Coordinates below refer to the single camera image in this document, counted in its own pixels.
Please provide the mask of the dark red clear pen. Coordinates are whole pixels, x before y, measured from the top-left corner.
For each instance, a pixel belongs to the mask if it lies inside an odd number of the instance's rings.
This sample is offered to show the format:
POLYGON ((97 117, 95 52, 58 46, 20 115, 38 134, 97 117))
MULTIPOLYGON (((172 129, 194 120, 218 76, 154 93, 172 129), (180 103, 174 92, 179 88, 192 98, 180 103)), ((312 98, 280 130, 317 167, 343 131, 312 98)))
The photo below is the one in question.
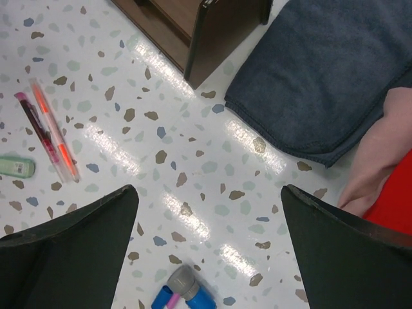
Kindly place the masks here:
POLYGON ((23 92, 18 92, 15 95, 15 98, 19 101, 21 107, 28 120, 30 121, 36 135, 38 136, 41 144, 43 145, 47 155, 52 164, 59 163, 59 157, 56 153, 56 150, 52 144, 51 139, 46 134, 45 130, 42 127, 41 121, 37 113, 35 112, 33 106, 30 104, 27 96, 23 92))

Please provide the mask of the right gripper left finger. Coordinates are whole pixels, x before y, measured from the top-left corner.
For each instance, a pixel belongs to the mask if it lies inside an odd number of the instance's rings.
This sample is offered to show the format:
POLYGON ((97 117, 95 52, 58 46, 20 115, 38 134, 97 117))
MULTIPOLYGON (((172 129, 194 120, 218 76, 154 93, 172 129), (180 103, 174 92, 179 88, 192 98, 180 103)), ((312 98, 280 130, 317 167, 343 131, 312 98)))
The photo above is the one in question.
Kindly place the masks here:
POLYGON ((1 238, 1 308, 111 308, 138 210, 132 185, 1 238))

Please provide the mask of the brown wooden desk organizer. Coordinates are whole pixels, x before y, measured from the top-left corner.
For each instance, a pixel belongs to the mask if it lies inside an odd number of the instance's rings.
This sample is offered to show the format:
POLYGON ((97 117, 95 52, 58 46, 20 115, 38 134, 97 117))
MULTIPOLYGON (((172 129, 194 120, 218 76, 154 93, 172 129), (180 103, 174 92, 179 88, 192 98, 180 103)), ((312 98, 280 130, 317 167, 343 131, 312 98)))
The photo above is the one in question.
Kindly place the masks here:
POLYGON ((197 89, 258 26, 268 24, 273 2, 114 0, 113 4, 197 89))

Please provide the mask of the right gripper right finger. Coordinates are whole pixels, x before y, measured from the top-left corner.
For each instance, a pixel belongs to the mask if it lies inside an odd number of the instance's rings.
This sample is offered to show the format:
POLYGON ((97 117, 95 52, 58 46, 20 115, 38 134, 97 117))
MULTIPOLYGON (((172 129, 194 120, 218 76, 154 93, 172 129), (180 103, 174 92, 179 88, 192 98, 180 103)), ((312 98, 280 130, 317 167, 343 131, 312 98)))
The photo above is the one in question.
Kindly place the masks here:
POLYGON ((411 308, 411 236, 281 189, 310 308, 411 308))

